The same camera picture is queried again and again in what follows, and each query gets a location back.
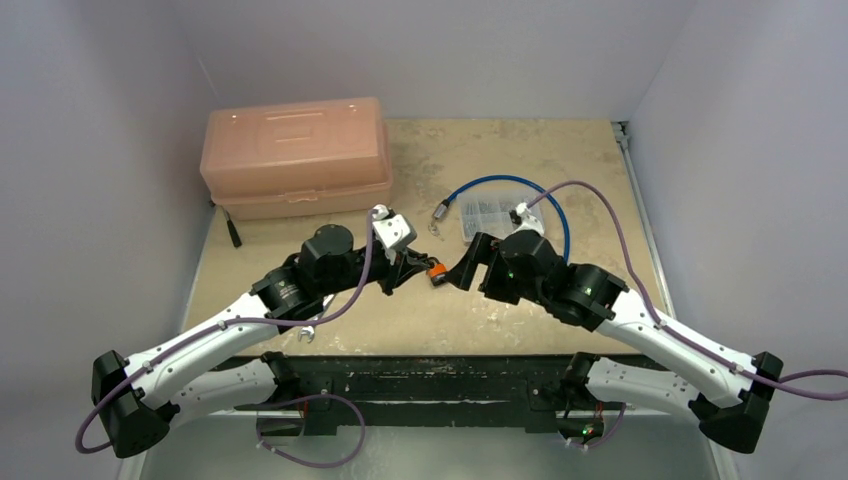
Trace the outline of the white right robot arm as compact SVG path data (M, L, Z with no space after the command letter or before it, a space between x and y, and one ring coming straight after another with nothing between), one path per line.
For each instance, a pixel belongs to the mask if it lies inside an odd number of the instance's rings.
M578 353L560 381L569 404L641 406L694 423L729 450L756 450L783 368L779 358L741 353L706 338L656 310L645 295L610 272L567 263L533 231L504 240L476 235L444 280L469 290L480 265L486 273L479 290L486 298L513 305L527 300L565 325L627 344L660 366L635 367Z

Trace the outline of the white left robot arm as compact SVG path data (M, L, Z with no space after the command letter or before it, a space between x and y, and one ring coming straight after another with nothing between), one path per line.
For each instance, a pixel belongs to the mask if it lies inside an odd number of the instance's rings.
M269 271L227 308L192 329L140 353L109 350L92 365L93 411L106 447L124 459L160 442L171 429L228 407L267 402L284 409L297 399L296 379L265 360L234 371L219 365L290 329L315 327L346 313L369 283L385 295L437 263L410 248L416 234L396 217L366 221L355 248L341 225L318 228L299 252Z

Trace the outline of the blue cable lock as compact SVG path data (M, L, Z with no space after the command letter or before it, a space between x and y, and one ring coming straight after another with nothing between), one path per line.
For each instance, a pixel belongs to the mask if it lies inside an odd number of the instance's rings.
M520 203L529 203L544 191L541 185L516 175L493 174L475 178L437 204L431 215L430 232L438 236L438 224L451 207L457 205L461 235L466 244L476 233L504 238L513 229L509 212Z

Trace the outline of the orange black padlock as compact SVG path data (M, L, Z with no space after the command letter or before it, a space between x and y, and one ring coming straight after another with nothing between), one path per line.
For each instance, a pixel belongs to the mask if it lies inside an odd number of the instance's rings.
M431 282L431 285L434 287L438 287L443 285L446 282L447 268L442 263L437 263L431 266L427 270L428 278Z

